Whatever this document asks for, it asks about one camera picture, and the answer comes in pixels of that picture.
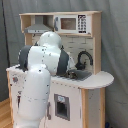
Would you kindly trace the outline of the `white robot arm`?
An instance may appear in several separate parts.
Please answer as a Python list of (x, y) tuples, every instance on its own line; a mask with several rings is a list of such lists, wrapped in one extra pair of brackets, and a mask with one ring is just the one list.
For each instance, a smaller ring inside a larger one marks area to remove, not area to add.
[(36, 45), (21, 49), (19, 64), (27, 75), (13, 128), (39, 128), (46, 113), (51, 77), (65, 75), (75, 62), (62, 49), (61, 37), (49, 31), (40, 36)]

